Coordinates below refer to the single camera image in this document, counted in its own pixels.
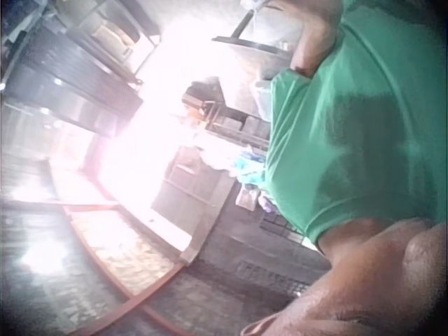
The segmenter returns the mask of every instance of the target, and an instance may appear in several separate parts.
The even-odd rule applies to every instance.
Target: metal grate
[[[261,228],[298,244],[302,244],[304,239],[300,231],[279,214],[266,213]]]
[[[287,294],[290,297],[300,296],[309,287],[307,283],[273,273],[268,269],[241,260],[237,268],[237,277],[251,284],[269,288],[272,291]]]

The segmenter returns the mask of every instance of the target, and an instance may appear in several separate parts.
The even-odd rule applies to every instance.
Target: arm
[[[303,23],[290,67],[311,78],[335,44],[342,14],[341,0],[272,0],[269,4]]]

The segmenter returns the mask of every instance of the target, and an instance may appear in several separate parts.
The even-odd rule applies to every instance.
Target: skin
[[[304,23],[291,68],[311,78],[333,49],[341,1],[269,4]],[[411,335],[446,294],[447,239],[446,223],[421,218],[342,223],[318,239],[332,264],[329,273],[241,335]]]

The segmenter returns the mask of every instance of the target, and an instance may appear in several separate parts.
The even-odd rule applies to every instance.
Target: green shirt
[[[446,36],[403,2],[351,1],[315,76],[272,81],[267,185],[314,244],[356,218],[446,220]]]

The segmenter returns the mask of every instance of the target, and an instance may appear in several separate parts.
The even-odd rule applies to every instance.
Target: person
[[[268,189],[332,269],[241,334],[436,335],[422,328],[446,314],[445,24],[417,0],[270,3],[304,28],[272,81]]]

